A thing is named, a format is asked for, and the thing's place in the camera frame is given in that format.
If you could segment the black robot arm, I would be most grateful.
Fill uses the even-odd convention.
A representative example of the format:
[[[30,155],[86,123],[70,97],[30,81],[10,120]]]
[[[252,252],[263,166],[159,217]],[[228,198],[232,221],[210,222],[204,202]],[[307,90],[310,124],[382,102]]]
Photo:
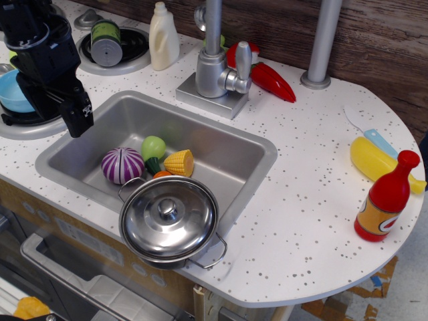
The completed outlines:
[[[1,30],[16,54],[17,83],[37,114],[61,116],[74,138],[94,124],[91,101],[76,70],[81,59],[65,17],[51,1],[2,1]]]

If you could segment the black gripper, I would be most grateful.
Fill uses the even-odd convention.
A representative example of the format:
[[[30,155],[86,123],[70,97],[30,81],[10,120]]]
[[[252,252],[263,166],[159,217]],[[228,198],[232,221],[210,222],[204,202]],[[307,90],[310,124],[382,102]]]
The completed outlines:
[[[40,37],[10,41],[11,62],[25,97],[43,119],[63,118],[70,136],[81,137],[94,125],[92,104],[76,70],[80,57],[69,31],[45,31]]]

